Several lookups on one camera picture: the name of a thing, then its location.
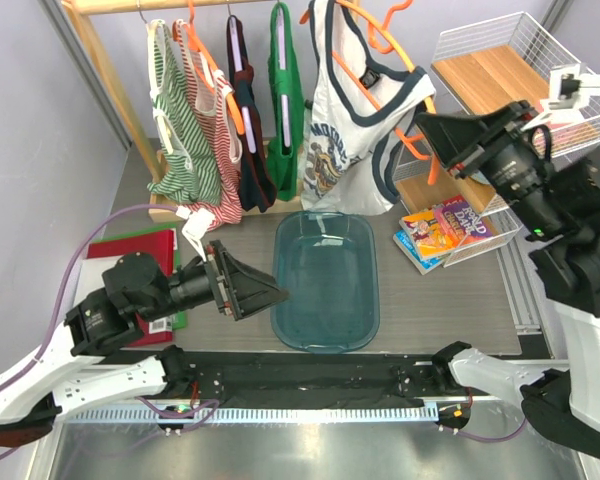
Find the printed graphic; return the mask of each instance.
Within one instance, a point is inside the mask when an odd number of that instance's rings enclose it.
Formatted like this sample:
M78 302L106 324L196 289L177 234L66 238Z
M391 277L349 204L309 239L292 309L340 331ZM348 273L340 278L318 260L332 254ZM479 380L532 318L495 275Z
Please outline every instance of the printed graphic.
M360 158L347 157L342 137L334 127L326 123L311 125L310 138L305 186L321 198L338 183L348 168L360 161Z
M313 165L313 168L307 169L307 177L314 186L316 194L322 196L338 183L342 175L342 170L338 168L333 155L333 141L329 139L326 152L322 150L320 144L313 142L307 160Z

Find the metal hanging rod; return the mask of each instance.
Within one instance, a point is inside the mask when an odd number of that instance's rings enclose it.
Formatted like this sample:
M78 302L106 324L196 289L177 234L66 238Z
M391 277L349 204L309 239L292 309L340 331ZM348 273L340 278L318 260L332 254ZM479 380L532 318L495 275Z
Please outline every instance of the metal hanging rod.
M271 0L229 0L228 3L253 3ZM140 0L143 11L167 8L186 8L187 0ZM227 0L194 0L198 7L206 5L226 5ZM80 15L100 15L105 13L137 12L136 0L73 0L73 9Z

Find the green tank top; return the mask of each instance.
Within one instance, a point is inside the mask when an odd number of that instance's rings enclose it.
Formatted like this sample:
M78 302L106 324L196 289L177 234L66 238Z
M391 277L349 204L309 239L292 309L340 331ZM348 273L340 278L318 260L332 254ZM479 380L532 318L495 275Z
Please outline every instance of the green tank top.
M284 19L284 48L286 69L280 69L278 62L278 34L277 18L281 12ZM297 179L297 154L302 145L302 131L304 122L304 98L300 73L296 62L291 38L291 22L287 5L278 2L271 11L271 52L269 55L269 84L273 100L273 113L275 115L276 136L271 139L267 147L267 169L269 176L278 188L278 198L284 201L291 200L296 195ZM289 122L291 127L291 144L284 145L282 128L282 101L281 95L289 99Z

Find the red book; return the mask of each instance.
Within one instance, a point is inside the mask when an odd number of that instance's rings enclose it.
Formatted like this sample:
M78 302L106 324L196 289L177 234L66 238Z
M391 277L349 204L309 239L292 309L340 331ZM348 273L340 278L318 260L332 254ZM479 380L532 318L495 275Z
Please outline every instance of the red book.
M171 275L174 267L173 235L172 229L166 229L134 237L92 243L87 250L87 258L114 257L135 252L148 253L156 259L165 275ZM161 319L148 323L139 316L136 317L144 337L129 345L130 347L173 341L170 321Z

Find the translucent blue bin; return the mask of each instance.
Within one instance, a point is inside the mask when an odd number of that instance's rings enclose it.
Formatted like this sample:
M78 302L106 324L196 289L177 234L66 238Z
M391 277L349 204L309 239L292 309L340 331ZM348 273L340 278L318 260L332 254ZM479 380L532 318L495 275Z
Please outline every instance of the translucent blue bin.
M273 331L311 353L343 353L368 344L380 306L373 231L362 217L297 212L276 232L273 272L291 294L271 309Z

